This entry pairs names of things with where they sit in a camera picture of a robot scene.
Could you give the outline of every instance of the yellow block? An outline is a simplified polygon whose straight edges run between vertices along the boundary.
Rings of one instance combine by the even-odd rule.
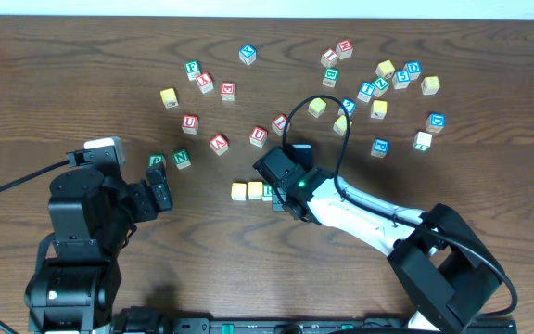
[[[247,184],[232,183],[232,200],[247,200]]]
[[[378,74],[381,78],[390,78],[393,73],[395,72],[395,67],[393,66],[393,63],[390,62],[390,60],[385,60],[378,64],[378,67],[376,68],[376,74]]]
[[[345,120],[345,115],[339,117],[333,125],[333,130],[339,135],[344,135],[348,129],[348,122]]]
[[[372,103],[370,110],[370,117],[376,119],[384,119],[387,115],[387,101],[376,100]]]
[[[440,88],[440,80],[438,80],[437,76],[425,77],[424,78],[424,84],[426,85],[426,88],[428,88],[428,89],[438,89],[438,88]]]
[[[263,198],[263,182],[248,182],[248,198],[262,199]]]
[[[326,108],[326,103],[321,98],[315,98],[308,106],[308,112],[314,117],[319,117],[323,114]]]
[[[178,100],[176,99],[174,88],[169,88],[159,93],[162,96],[162,102],[164,102],[164,107],[172,108],[178,106]]]

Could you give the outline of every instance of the alphabet block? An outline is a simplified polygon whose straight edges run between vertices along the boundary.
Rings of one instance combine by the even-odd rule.
[[[248,199],[263,198],[263,182],[248,182]]]
[[[345,107],[345,109],[348,110],[348,114],[350,115],[350,118],[351,118],[351,115],[353,115],[353,111],[356,110],[356,103],[348,98],[344,98],[343,106]],[[337,113],[337,115],[339,116],[345,115],[345,112],[343,112],[343,108],[339,107],[339,112]]]
[[[419,66],[419,61],[408,62],[405,64],[403,70],[409,73],[409,79],[412,81],[419,78],[419,75],[422,73],[422,68]]]
[[[189,155],[186,153],[184,149],[181,149],[180,151],[173,153],[172,158],[174,159],[174,163],[176,164],[176,168],[183,169],[191,165],[191,160],[189,159]]]
[[[199,87],[201,93],[205,94],[213,89],[213,81],[209,73],[203,72],[195,78],[195,80],[197,81],[197,87]]]
[[[186,71],[186,76],[189,77],[189,80],[195,80],[199,75],[201,75],[201,67],[199,66],[199,62],[196,60],[185,63],[184,70]]]
[[[396,71],[395,75],[393,75],[393,87],[395,89],[407,88],[410,81],[407,71]]]
[[[273,196],[273,189],[269,185],[263,185],[263,200],[271,201]]]
[[[382,120],[385,116],[387,116],[387,101],[374,101],[370,108],[370,118]]]
[[[337,52],[339,55],[339,59],[349,58],[353,52],[353,45],[351,44],[350,40],[341,41],[337,43],[335,52]]]
[[[439,89],[440,80],[438,80],[437,76],[425,77],[422,81],[422,93],[424,93],[424,95],[436,94]]]
[[[332,48],[327,49],[324,51],[323,55],[321,56],[321,64],[325,66],[326,68],[332,68],[337,64],[339,61],[339,55],[337,52],[333,51]]]
[[[393,76],[393,73],[395,73],[395,67],[390,60],[385,60],[376,67],[376,75],[380,78],[390,79]]]
[[[339,77],[339,70],[336,70],[336,69],[324,70],[323,85],[329,86],[329,87],[335,87],[338,77]]]
[[[164,158],[162,154],[152,154],[149,156],[149,159],[147,160],[147,167],[151,167],[158,162],[161,162],[164,165],[164,167],[166,167],[166,159]]]
[[[166,109],[178,106],[174,88],[163,90],[159,92],[159,94],[162,96],[162,102],[164,102],[164,107],[166,107]]]
[[[383,78],[377,78],[372,84],[375,87],[376,97],[381,97],[383,94],[385,94],[389,87],[388,81]]]
[[[345,115],[339,117],[335,124],[333,125],[333,131],[338,133],[339,135],[345,135],[346,131],[348,130],[348,122],[345,120]]]
[[[232,200],[247,200],[247,184],[232,183]]]
[[[284,114],[277,116],[271,123],[271,127],[273,128],[273,130],[275,131],[277,135],[284,134],[284,129],[286,128],[286,125],[287,125],[287,128],[289,129],[289,125],[287,124],[287,117]]]
[[[234,101],[235,92],[234,83],[222,83],[222,101]]]
[[[432,135],[425,132],[418,132],[413,141],[413,148],[418,150],[427,150],[432,145]]]
[[[433,113],[427,118],[426,131],[437,134],[444,129],[444,122],[444,115]]]
[[[372,144],[372,150],[370,151],[370,155],[377,158],[384,158],[388,153],[388,146],[388,140],[377,138]]]
[[[316,118],[323,115],[325,109],[326,103],[319,97],[315,98],[311,104],[308,105],[308,112]]]
[[[183,117],[183,132],[196,135],[199,131],[199,118],[197,116],[185,115]]]
[[[211,139],[210,146],[217,155],[222,155],[228,150],[228,141],[222,135],[216,135]]]
[[[248,66],[257,59],[257,50],[251,45],[244,45],[238,52],[238,57]]]
[[[360,87],[360,92],[358,92],[358,99],[366,103],[370,102],[370,99],[372,98],[372,95],[374,93],[375,87],[371,83],[362,83],[362,87]]]
[[[267,141],[267,130],[261,129],[259,126],[255,126],[250,134],[250,144],[258,146],[260,148],[265,145]]]

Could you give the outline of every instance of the white wall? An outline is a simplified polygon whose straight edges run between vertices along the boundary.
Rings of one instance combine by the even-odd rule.
[[[534,0],[0,0],[0,14],[534,19]]]

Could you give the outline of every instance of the wooden table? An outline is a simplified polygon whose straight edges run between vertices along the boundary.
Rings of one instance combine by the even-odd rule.
[[[321,85],[320,55],[350,38],[334,89]],[[247,67],[238,49],[251,43]],[[335,229],[294,222],[262,201],[233,202],[233,181],[257,179],[252,163],[280,144],[248,142],[255,125],[290,112],[307,96],[355,98],[378,62],[419,60],[441,88],[422,96],[417,83],[389,89],[388,116],[371,120],[358,102],[342,175],[356,187],[408,207],[437,202],[459,211],[501,262],[520,296],[520,333],[534,333],[534,22],[444,20],[300,20],[0,17],[0,185],[65,159],[92,138],[119,135],[123,177],[144,177],[149,154],[186,148],[192,167],[169,160],[175,209],[139,226],[120,256],[115,311],[130,305],[218,317],[413,313],[385,257]],[[233,81],[236,102],[201,95],[184,63],[198,59],[215,84]],[[175,87],[179,107],[159,91]],[[429,112],[447,126],[428,152],[412,149]],[[186,135],[186,113],[200,117]],[[311,143],[333,168],[341,137],[337,107],[314,119],[303,110],[290,139]],[[230,149],[214,154],[223,133]],[[390,141],[370,156],[375,137]],[[55,171],[0,195],[0,317],[24,331],[23,295],[36,247],[52,231],[47,200]],[[487,310],[509,302],[504,287]]]

